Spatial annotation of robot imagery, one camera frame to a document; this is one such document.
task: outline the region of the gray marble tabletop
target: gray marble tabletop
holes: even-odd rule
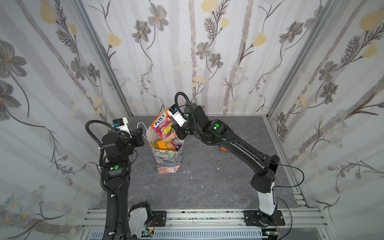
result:
[[[129,129],[135,129],[138,122],[149,127],[155,118],[133,116]],[[276,154],[262,117],[221,116],[210,120],[214,118],[228,124],[256,149],[268,155]],[[253,171],[230,152],[222,152],[219,146],[207,146],[187,136],[181,166],[170,174],[157,173],[148,143],[136,150],[138,158],[132,164],[128,205],[143,201],[148,201],[152,208],[257,208],[259,205],[257,192],[250,185]],[[290,185],[281,166],[275,184]],[[275,196],[281,197],[289,207],[297,207],[292,189],[275,188]],[[98,208],[106,208],[105,192]]]

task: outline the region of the rope handle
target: rope handle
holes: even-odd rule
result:
[[[139,124],[140,123],[144,125],[145,131],[148,131],[147,126],[145,126],[145,124],[143,122],[138,122],[137,125],[136,125],[136,128],[139,128]],[[145,139],[149,142],[149,140],[147,139],[147,137],[144,134],[143,134],[143,137],[145,137]]]

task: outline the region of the metal corner post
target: metal corner post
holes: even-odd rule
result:
[[[285,97],[287,90],[291,86],[291,83],[295,79],[295,76],[299,72],[301,66],[303,65],[305,59],[309,55],[310,51],[314,47],[318,37],[320,36],[321,32],[326,27],[328,20],[331,18],[334,10],[336,9],[337,5],[339,4],[340,0],[328,0],[325,4],[324,10],[319,16],[318,21],[316,21],[313,30],[310,32],[310,35],[305,42],[303,48],[301,49],[299,55],[297,56],[294,64],[292,65],[289,73],[287,74],[287,77],[285,78],[284,82],[282,83],[279,91],[276,94],[275,99],[273,100],[270,109],[268,111],[268,118],[270,116],[274,115],[278,106],[280,105],[281,101]]]
[[[81,0],[71,0],[71,2],[75,8],[77,15],[80,18],[80,21],[82,22],[84,28],[86,29],[87,35],[91,40],[91,44],[93,45],[93,48],[95,49],[97,55],[99,56],[99,59],[102,62],[103,67],[107,73],[107,76],[109,77],[111,84],[115,89],[118,95],[118,98],[123,106],[124,113],[126,114],[129,120],[133,116],[133,113],[129,108],[127,101],[125,100],[125,96],[119,86],[119,82],[116,79],[116,76],[113,74],[113,70],[105,54],[105,50],[92,26],[91,20],[89,19],[89,16],[84,8],[84,5],[81,2]]]

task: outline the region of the gift bag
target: gift bag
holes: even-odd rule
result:
[[[176,137],[176,139],[181,144],[181,148],[177,152],[156,149],[151,146],[151,142],[157,142],[161,140],[160,137],[151,127],[148,129],[145,125],[144,127],[147,130],[146,135],[144,137],[148,140],[151,151],[156,159],[157,172],[159,174],[176,172],[181,165],[181,160],[184,151],[184,140],[180,140]]]

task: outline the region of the wallpaper wall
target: wallpaper wall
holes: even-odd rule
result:
[[[266,114],[325,3],[83,0],[134,114]]]
[[[79,232],[101,193],[84,125],[124,114],[108,85],[69,1],[0,2],[1,238]]]
[[[341,1],[271,118],[338,240],[382,239],[383,7]]]

